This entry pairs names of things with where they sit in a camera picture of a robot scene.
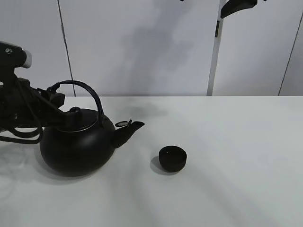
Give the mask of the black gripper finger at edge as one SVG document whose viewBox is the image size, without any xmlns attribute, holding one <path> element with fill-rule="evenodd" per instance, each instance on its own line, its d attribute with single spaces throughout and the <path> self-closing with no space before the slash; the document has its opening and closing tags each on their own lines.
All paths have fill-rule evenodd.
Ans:
<svg viewBox="0 0 303 227">
<path fill-rule="evenodd" d="M 229 0 L 220 11 L 220 18 L 225 18 L 235 12 L 251 9 L 257 5 L 257 0 Z"/>
</svg>

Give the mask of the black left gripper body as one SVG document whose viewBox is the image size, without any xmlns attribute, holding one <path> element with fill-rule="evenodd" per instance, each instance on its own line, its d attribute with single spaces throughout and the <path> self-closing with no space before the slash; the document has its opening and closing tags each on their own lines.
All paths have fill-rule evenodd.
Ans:
<svg viewBox="0 0 303 227">
<path fill-rule="evenodd" d="M 34 128 L 37 122 L 43 127 L 51 126 L 50 92 L 32 88 L 29 80 L 23 78 L 0 81 L 1 129 Z"/>
</svg>

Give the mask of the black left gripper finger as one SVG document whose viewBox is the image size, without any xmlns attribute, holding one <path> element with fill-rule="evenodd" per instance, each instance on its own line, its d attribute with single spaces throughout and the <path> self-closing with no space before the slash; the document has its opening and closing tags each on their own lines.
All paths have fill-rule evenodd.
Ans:
<svg viewBox="0 0 303 227">
<path fill-rule="evenodd" d="M 57 108 L 64 105 L 65 101 L 65 94 L 57 92 L 57 89 L 55 87 L 48 87 L 47 93 L 49 96 L 49 101 L 56 106 Z"/>
<path fill-rule="evenodd" d="M 70 111 L 64 112 L 49 101 L 47 91 L 35 93 L 37 105 L 35 112 L 44 127 L 69 127 L 75 121 L 76 114 Z"/>
</svg>

